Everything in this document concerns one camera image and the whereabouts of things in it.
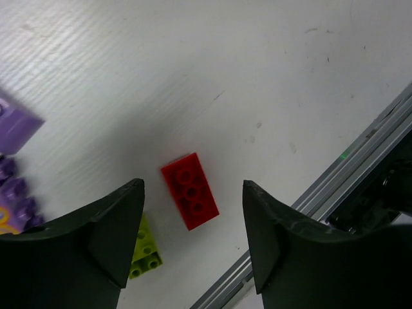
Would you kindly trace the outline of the purple curved patterned lego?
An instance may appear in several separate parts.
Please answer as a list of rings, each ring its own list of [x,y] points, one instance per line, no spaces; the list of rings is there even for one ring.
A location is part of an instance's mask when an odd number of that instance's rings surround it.
[[[17,177],[15,159],[2,154],[1,234],[20,234],[43,223],[35,198],[28,194],[26,180]]]

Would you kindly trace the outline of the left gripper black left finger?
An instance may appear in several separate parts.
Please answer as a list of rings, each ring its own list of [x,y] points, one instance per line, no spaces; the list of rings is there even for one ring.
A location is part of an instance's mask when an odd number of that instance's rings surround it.
[[[1,236],[2,308],[115,308],[144,208],[134,179],[71,213]]]

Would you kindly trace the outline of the red 2x3 lego brick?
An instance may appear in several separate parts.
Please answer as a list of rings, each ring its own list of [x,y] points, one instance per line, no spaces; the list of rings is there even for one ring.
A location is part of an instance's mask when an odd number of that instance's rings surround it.
[[[175,160],[160,171],[188,230],[220,214],[196,153]]]

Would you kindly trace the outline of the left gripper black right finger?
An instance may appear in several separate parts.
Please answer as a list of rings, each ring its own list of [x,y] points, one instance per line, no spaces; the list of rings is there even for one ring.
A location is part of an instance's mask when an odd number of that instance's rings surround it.
[[[411,226],[356,236],[243,183],[256,292],[265,308],[410,308]]]

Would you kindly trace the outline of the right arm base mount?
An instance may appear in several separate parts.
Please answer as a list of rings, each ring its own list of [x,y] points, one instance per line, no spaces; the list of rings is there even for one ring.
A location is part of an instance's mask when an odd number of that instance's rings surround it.
[[[329,226],[367,234],[400,215],[411,217],[411,155],[396,157],[370,184],[348,198],[326,219]]]

